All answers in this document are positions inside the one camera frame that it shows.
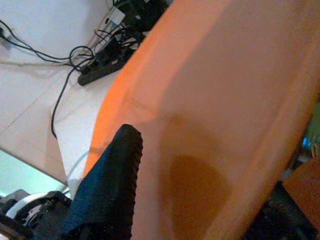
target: black device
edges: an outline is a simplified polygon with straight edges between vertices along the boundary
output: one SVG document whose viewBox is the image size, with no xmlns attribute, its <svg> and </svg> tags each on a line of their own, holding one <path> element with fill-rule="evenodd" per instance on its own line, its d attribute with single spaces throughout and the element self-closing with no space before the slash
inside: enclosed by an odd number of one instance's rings
<svg viewBox="0 0 320 240">
<path fill-rule="evenodd" d="M 150 31 L 168 7 L 164 0 L 118 0 L 113 6 L 125 14 L 125 27 L 116 30 L 92 62 L 80 69 L 81 86 L 120 70 L 135 52 L 132 46 L 140 45 L 143 32 Z"/>
<path fill-rule="evenodd" d="M 316 240 L 317 233 L 278 182 L 242 240 Z"/>
</svg>

